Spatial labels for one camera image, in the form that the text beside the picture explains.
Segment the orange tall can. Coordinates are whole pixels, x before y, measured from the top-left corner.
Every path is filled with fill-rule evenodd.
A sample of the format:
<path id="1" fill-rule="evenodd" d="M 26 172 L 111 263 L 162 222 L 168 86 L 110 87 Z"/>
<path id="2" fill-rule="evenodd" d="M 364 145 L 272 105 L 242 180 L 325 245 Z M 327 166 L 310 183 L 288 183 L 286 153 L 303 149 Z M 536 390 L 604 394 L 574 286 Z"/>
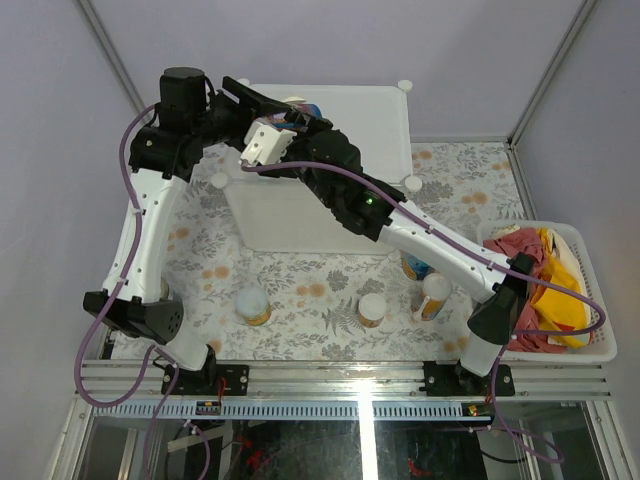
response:
<path id="1" fill-rule="evenodd" d="M 283 99 L 283 102 L 290 107 L 290 112 L 280 112 L 270 115 L 266 121 L 279 129 L 304 130 L 311 117 L 322 118 L 320 108 L 314 104 L 307 102 L 299 96 L 290 96 Z"/>

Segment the white plastic cube cabinet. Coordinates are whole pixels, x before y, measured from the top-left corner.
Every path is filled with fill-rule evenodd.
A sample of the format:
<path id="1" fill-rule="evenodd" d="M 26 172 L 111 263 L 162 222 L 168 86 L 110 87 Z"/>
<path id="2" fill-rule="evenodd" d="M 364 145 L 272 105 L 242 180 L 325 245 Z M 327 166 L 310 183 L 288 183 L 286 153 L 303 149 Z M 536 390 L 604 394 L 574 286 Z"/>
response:
<path id="1" fill-rule="evenodd" d="M 361 152 L 365 174 L 395 188 L 413 173 L 407 97 L 396 86 L 254 84 L 274 100 L 316 105 Z M 230 148 L 223 193 L 244 245 L 259 252 L 384 255 L 391 247 L 346 230 L 297 178 L 242 171 Z"/>

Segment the short orange can white lid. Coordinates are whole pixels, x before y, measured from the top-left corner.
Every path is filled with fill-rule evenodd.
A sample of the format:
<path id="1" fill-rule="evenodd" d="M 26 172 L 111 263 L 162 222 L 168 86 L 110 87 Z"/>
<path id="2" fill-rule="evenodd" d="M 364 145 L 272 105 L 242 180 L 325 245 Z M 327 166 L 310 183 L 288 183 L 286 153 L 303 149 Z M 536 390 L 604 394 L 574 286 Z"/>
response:
<path id="1" fill-rule="evenodd" d="M 358 302 L 358 318 L 365 328 L 378 327 L 386 317 L 388 305 L 377 293 L 364 295 Z"/>

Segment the tall can with spoon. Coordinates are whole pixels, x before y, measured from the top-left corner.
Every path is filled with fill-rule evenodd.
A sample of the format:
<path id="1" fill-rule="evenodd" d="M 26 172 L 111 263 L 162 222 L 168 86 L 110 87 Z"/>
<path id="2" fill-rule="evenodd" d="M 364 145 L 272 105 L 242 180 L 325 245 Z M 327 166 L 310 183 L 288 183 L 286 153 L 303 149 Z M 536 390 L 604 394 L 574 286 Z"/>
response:
<path id="1" fill-rule="evenodd" d="M 421 301 L 413 312 L 415 320 L 433 320 L 442 310 L 453 291 L 452 282 L 440 272 L 425 276 L 421 286 Z"/>

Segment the blue can silver top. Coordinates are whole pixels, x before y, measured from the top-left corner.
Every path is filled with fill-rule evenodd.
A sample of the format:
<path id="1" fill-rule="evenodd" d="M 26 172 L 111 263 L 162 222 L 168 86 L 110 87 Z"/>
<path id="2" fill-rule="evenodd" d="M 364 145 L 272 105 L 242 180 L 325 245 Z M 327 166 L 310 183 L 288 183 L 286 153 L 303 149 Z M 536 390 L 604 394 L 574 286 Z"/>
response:
<path id="1" fill-rule="evenodd" d="M 160 282 L 160 300 L 168 301 L 172 299 L 173 299 L 173 296 L 172 296 L 169 284 L 164 278 L 162 278 Z"/>

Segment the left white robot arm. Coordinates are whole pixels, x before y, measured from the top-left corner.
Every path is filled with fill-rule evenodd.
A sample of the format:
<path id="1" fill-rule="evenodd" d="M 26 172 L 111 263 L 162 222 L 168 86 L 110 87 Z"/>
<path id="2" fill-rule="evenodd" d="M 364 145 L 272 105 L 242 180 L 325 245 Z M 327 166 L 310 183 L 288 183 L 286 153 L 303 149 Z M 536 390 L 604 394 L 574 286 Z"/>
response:
<path id="1" fill-rule="evenodd" d="M 230 77 L 216 90 L 202 70 L 190 67 L 166 69 L 159 93 L 123 135 L 127 213 L 109 274 L 100 290 L 86 293 L 83 308 L 96 325 L 160 348 L 185 369 L 186 385 L 204 395 L 217 387 L 219 371 L 206 362 L 209 348 L 187 324 L 182 303 L 162 289 L 173 210 L 206 148 L 225 143 L 243 149 L 256 120 L 290 117 L 296 106 Z"/>

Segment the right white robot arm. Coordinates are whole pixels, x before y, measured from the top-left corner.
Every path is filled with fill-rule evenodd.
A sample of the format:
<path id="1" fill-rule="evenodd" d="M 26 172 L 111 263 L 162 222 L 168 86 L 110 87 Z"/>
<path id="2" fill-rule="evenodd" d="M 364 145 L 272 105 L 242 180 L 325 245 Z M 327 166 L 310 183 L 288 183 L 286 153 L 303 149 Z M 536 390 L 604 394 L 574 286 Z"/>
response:
<path id="1" fill-rule="evenodd" d="M 482 392 L 526 304 L 532 259 L 492 252 L 429 218 L 399 190 L 367 175 L 359 149 L 330 121 L 306 114 L 289 119 L 295 136 L 281 163 L 344 229 L 417 257 L 476 301 L 455 378 L 463 392 Z"/>

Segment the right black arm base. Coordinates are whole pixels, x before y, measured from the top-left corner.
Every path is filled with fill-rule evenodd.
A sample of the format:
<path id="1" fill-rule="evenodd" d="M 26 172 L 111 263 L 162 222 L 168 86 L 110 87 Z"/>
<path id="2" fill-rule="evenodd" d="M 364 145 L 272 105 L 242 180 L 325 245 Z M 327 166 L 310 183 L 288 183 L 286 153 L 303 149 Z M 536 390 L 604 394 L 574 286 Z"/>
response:
<path id="1" fill-rule="evenodd" d="M 508 365 L 499 364 L 486 376 L 477 376 L 465 370 L 459 362 L 423 363 L 423 380 L 419 387 L 428 397 L 513 397 L 516 394 L 514 377 Z"/>

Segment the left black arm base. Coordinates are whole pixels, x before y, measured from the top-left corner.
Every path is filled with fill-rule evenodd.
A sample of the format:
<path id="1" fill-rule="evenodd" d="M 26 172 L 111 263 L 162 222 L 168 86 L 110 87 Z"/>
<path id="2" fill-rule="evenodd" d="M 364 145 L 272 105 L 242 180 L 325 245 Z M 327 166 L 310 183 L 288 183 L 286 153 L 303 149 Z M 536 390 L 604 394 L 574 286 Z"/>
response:
<path id="1" fill-rule="evenodd" d="M 161 392 L 187 396 L 246 396 L 250 367 L 244 364 L 219 363 L 215 350 L 208 345 L 203 367 L 198 371 L 171 365 L 163 368 Z"/>

